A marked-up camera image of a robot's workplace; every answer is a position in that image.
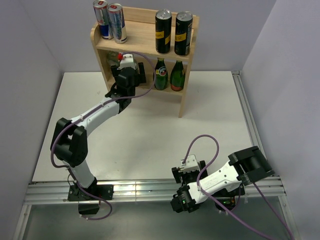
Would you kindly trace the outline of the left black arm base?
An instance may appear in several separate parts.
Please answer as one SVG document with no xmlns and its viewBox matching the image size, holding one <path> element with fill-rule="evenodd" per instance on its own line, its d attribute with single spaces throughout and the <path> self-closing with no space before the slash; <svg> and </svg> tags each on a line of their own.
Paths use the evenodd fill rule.
<svg viewBox="0 0 320 240">
<path fill-rule="evenodd" d="M 109 201 L 113 198 L 114 186 L 112 184 L 98 184 L 93 195 Z M 101 201 L 85 194 L 76 185 L 69 187 L 68 202 L 78 202 L 78 213 L 84 216 L 96 215 L 100 209 Z"/>
</svg>

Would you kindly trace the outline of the dark green glass bottle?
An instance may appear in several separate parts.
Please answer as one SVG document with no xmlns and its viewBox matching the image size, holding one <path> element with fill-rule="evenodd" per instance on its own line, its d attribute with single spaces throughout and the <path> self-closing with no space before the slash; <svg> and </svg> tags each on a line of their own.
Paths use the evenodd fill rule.
<svg viewBox="0 0 320 240">
<path fill-rule="evenodd" d="M 183 90 L 185 84 L 185 70 L 182 61 L 176 61 L 170 75 L 170 88 L 175 91 L 179 92 Z"/>
</svg>

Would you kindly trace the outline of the green bottle with label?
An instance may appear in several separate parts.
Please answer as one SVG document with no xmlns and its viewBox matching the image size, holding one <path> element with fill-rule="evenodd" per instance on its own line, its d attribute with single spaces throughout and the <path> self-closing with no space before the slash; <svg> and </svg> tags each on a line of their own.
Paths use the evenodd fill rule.
<svg viewBox="0 0 320 240">
<path fill-rule="evenodd" d="M 153 76 L 155 76 L 154 86 L 157 90 L 161 91 L 167 88 L 169 75 L 163 58 L 157 58 L 157 63 L 155 66 L 155 75 Z"/>
</svg>

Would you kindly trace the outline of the black yellow can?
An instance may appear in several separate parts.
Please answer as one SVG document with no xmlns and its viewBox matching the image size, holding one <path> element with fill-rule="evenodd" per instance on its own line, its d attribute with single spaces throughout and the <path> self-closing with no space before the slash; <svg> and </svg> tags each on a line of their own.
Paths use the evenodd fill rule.
<svg viewBox="0 0 320 240">
<path fill-rule="evenodd" d="M 186 56 L 190 52 L 193 15 L 189 11 L 182 11 L 176 15 L 174 52 L 179 56 Z"/>
<path fill-rule="evenodd" d="M 168 9 L 158 10 L 155 14 L 155 49 L 167 54 L 171 48 L 172 13 Z"/>
</svg>

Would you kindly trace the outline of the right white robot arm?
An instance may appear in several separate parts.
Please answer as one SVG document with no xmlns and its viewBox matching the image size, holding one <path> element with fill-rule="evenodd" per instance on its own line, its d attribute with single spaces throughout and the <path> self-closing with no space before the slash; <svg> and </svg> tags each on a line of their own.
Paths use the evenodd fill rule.
<svg viewBox="0 0 320 240">
<path fill-rule="evenodd" d="M 275 172 L 258 146 L 252 146 L 236 151 L 228 156 L 229 161 L 219 170 L 208 174 L 205 170 L 206 162 L 197 161 L 194 154 L 186 160 L 180 161 L 179 167 L 171 169 L 176 183 L 181 187 L 170 201 L 173 211 L 189 213 L 197 210 L 207 200 L 207 196 L 198 190 L 197 178 L 200 186 L 211 196 L 220 198 L 233 198 L 245 192 L 240 185 L 248 186 L 263 180 Z"/>
</svg>

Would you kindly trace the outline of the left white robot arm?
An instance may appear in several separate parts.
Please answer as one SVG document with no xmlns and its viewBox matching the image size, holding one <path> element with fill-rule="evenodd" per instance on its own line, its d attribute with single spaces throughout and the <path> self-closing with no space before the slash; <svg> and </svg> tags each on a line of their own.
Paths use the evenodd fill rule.
<svg viewBox="0 0 320 240">
<path fill-rule="evenodd" d="M 115 82 L 102 101 L 77 117 L 59 119 L 50 146 L 52 165 L 69 171 L 75 181 L 74 190 L 86 200 L 101 196 L 97 178 L 86 161 L 89 135 L 123 112 L 137 98 L 136 87 L 147 81 L 142 62 L 121 62 L 119 66 L 113 65 L 111 72 Z"/>
</svg>

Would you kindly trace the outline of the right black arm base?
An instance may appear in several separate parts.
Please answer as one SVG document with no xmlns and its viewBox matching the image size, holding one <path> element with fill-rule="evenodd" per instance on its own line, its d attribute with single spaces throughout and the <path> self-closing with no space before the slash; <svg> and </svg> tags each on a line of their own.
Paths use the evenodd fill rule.
<svg viewBox="0 0 320 240">
<path fill-rule="evenodd" d="M 234 190 L 227 191 L 226 188 L 223 188 L 212 196 L 232 212 L 240 204 L 240 199 L 243 195 L 245 195 L 245 188 L 243 184 L 240 184 L 239 187 Z"/>
</svg>

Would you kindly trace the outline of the clear soda bottle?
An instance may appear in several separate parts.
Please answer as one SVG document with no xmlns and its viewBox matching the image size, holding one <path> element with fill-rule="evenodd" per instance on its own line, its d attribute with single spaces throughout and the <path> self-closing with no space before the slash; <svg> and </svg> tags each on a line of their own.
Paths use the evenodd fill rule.
<svg viewBox="0 0 320 240">
<path fill-rule="evenodd" d="M 119 52 L 117 51 L 107 51 L 106 57 L 107 57 L 107 62 L 110 66 L 117 66 L 119 67 L 120 62 L 118 59 Z"/>
</svg>

